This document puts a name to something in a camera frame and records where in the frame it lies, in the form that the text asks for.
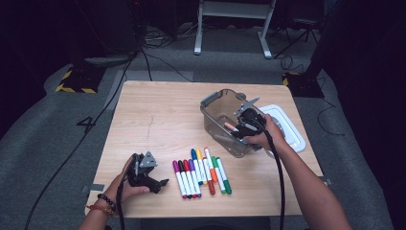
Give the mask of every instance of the wooden table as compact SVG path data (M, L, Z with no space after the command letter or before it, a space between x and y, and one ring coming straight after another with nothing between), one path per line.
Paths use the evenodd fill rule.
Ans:
M235 158L205 131L200 101L211 93L229 88L244 93L256 106L279 105L306 141L299 153L306 164L321 176L313 149L308 141L296 105L287 87L282 85L127 81L124 84L109 130L94 184L106 189L122 170L132 153L151 151L158 166L149 174L156 180L169 179L158 195L132 197L124 205L127 218L178 217L255 217L277 216L281 209L278 169L265 151L251 151ZM215 184L210 195L207 185L200 187L202 197L183 199L180 195L172 161L191 158L191 149L208 147L221 157L233 193L223 195ZM290 179L284 175L286 215L300 215ZM91 191L93 204L100 191Z

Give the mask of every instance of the clear plastic container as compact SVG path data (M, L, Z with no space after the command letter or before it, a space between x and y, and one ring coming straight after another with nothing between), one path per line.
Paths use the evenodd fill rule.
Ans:
M250 150L259 150L258 145L249 145L231 134L231 130L224 126L227 122L232 126L238 125L237 112L242 104L247 103L243 93L236 93L232 89L222 89L214 92L201 101L200 111L204 114L204 128L212 137L230 152L234 157L243 157Z

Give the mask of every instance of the stand leg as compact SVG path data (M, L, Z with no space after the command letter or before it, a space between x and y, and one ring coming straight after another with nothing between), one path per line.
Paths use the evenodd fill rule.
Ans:
M199 3L199 15L197 18L197 35L194 43L194 54L200 55L202 52L202 24L203 24L203 0Z
M262 32L258 32L259 42L260 42L260 45L262 46L262 50L263 50L263 54L265 55L265 58L272 57L271 51L269 50L268 43L266 43L265 37L266 37L266 33L268 32L269 23L271 21L272 14L274 12L274 7L275 7L275 1L272 1L271 5L269 6L268 14L266 15L265 23L263 24Z

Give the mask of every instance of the green marker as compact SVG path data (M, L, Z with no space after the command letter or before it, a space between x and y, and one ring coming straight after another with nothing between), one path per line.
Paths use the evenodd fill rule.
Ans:
M230 195L231 194L230 183L229 183L229 181L227 179L226 172L224 171L223 164L221 163L220 157L217 157L217 159L215 160L215 163L217 164L217 166L218 166L218 168L220 170L221 178L223 180L226 192L227 192L227 194Z
M223 179L221 178L220 171L218 170L217 160L215 159L214 156L212 156L212 163L213 163L213 167L215 170L215 174L217 175L217 181L218 181L218 185L220 186L221 193L225 194L226 188L224 188Z

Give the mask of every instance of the white tray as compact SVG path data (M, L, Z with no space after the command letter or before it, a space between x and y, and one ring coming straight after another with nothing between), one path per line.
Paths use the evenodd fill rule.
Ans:
M296 152L300 152L305 149L304 138L279 106L270 104L264 107L260 107L259 109L263 113L267 113L271 115L271 117L278 120L276 121L274 119L277 125L279 125L279 127L282 127L281 130L284 133L284 139L293 150L295 150Z

